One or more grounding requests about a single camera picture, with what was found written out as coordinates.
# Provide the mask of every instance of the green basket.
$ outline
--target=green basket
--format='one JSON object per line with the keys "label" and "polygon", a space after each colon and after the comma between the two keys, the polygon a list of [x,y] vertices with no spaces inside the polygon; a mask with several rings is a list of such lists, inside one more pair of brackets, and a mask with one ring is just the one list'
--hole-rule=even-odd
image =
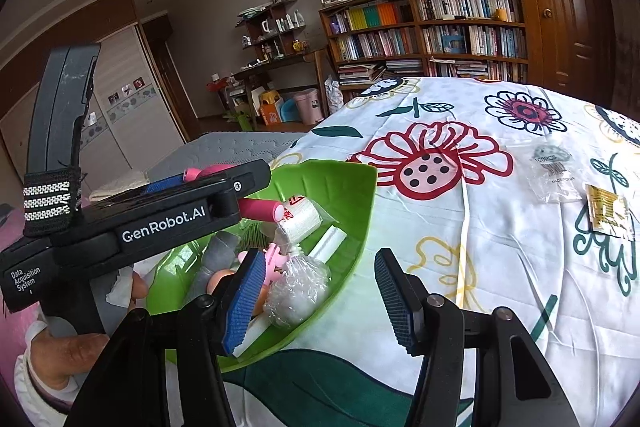
{"label": "green basket", "polygon": [[[347,233],[347,238],[332,255],[327,265],[331,269],[330,293],[326,301],[305,322],[292,330],[270,326],[239,357],[218,357],[223,372],[232,371],[257,362],[282,349],[308,328],[331,305],[343,288],[362,255],[373,196],[376,190],[376,169],[367,165],[334,160],[308,160],[298,165],[283,165],[271,173],[271,184],[252,197],[286,201],[302,194],[320,204],[337,220],[336,226]],[[243,237],[253,224],[243,219],[229,227],[229,232]],[[308,253],[316,245],[330,223],[322,226],[301,244]],[[187,294],[191,280],[200,267],[200,256],[210,235],[171,250],[156,267],[154,283],[149,288],[146,307],[152,315],[178,310]],[[175,362],[175,351],[167,351],[167,359]]]}

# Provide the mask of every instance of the yellow packet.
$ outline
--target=yellow packet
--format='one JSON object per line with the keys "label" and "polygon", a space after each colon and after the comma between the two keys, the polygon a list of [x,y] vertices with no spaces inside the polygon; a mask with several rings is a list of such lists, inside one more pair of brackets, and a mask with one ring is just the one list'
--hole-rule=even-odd
{"label": "yellow packet", "polygon": [[628,241],[636,240],[626,199],[593,185],[585,185],[585,187],[593,231],[621,237]]}

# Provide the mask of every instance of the pink trash can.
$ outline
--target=pink trash can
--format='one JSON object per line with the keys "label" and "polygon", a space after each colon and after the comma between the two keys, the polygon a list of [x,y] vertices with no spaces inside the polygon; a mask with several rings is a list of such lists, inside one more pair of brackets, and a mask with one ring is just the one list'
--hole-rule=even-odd
{"label": "pink trash can", "polygon": [[305,89],[293,96],[298,106],[302,121],[307,125],[314,125],[324,120],[320,109],[320,99],[317,89]]}

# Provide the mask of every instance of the bottle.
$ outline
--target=bottle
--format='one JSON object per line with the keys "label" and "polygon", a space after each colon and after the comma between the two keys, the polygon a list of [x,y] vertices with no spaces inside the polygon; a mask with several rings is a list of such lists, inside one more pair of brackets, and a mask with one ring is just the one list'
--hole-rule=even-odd
{"label": "bottle", "polygon": [[296,23],[296,26],[305,25],[305,20],[302,17],[302,13],[300,13],[298,10],[295,10],[295,12],[293,12],[293,20]]}

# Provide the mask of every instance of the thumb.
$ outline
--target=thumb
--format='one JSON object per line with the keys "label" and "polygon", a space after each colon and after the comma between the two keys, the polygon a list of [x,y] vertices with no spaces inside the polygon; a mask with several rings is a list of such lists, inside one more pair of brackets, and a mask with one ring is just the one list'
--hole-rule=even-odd
{"label": "thumb", "polygon": [[98,333],[58,339],[44,330],[31,341],[31,368],[44,384],[64,389],[69,376],[94,367],[108,341],[107,335]]}
{"label": "thumb", "polygon": [[109,342],[107,335],[87,333],[56,339],[60,344],[60,371],[65,376],[88,373]]}

